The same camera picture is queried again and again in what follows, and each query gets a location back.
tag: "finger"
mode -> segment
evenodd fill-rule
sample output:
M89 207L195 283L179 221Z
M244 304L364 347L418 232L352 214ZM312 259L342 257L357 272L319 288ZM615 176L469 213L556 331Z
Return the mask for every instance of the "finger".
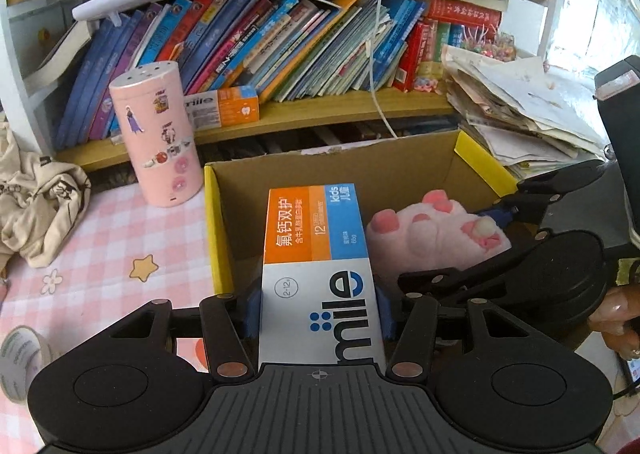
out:
M602 338L609 349L618 352L625 360L640 357L640 338L632 329L627 329L623 335L603 333Z
M638 316L640 316L640 284L630 284L609 290L589 320L624 322Z
M599 331L601 333L609 333L616 336L622 336L625 334L624 322L589 320L589 328L591 331Z

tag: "white and orange box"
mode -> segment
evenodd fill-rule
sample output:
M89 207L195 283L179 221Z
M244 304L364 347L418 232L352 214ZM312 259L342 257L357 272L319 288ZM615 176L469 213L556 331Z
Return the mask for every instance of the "white and orange box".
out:
M376 292L352 184L269 192L258 360L385 371Z
M251 86L205 91L184 97L194 130L237 126L260 120L258 94Z

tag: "flower pattern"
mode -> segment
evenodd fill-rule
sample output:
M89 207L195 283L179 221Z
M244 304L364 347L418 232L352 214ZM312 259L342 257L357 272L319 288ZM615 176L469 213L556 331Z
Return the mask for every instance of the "flower pattern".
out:
M56 286L62 282L62 276L58 275L58 269L56 268L53 269L53 271L49 275L45 275L42 278L42 281L44 283L44 286L42 287L40 293L42 295L46 295L47 293L53 295L56 291Z

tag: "pink speaker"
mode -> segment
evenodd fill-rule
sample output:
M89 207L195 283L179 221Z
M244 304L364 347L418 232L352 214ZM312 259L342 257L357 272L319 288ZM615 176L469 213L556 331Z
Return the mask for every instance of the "pink speaker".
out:
M132 69L111 82L109 91L146 202L172 207L194 196L204 177L177 63Z

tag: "tape roll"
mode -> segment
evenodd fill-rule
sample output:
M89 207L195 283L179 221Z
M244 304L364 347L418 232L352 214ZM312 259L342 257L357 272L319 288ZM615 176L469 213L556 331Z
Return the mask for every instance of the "tape roll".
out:
M25 404L36 374L59 356L28 326L11 330L0 346L0 387L4 395L14 404Z

